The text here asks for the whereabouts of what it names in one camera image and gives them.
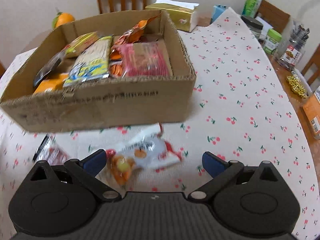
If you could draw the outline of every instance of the ribbed black surface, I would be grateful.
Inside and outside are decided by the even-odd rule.
[[[253,239],[222,227],[204,204],[188,202],[182,193],[128,193],[117,203],[105,203],[79,230],[58,237],[17,234],[14,240],[231,240]],[[273,238],[293,240],[291,235]]]

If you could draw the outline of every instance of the tablecloth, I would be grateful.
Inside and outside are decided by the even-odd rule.
[[[201,164],[205,151],[252,166],[270,160],[300,203],[293,235],[314,239],[320,233],[320,200],[311,152],[260,44],[231,8],[209,27],[179,33],[197,79],[190,116],[184,123],[164,124],[163,138],[180,152],[183,162],[164,169],[137,170],[126,187],[117,190],[189,194],[211,179]],[[0,80],[0,93],[32,52],[14,59]],[[81,158],[97,148],[128,140],[143,128],[73,131],[56,134],[56,141],[69,155]],[[23,131],[0,113],[0,239],[15,233],[8,203],[31,169],[31,159],[43,138],[44,134]]]

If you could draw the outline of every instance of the gold tissue box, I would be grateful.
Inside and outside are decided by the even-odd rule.
[[[198,24],[198,12],[194,10],[167,4],[167,3],[153,3],[145,7],[146,10],[166,10],[173,23],[178,30],[185,32],[192,32]]]

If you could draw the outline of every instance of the plastic jar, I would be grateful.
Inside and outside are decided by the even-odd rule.
[[[281,34],[274,29],[269,29],[266,39],[262,45],[263,50],[267,54],[273,55],[281,41]]]
[[[244,23],[247,25],[247,27],[250,29],[252,34],[257,38],[257,40],[260,38],[261,31],[263,29],[263,24],[259,22],[258,20],[247,16],[242,15],[241,19],[244,21]]]

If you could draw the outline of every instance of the gold wrapped candy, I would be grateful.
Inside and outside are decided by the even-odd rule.
[[[301,98],[307,98],[306,90],[294,76],[287,76],[287,81],[290,84],[293,93]]]

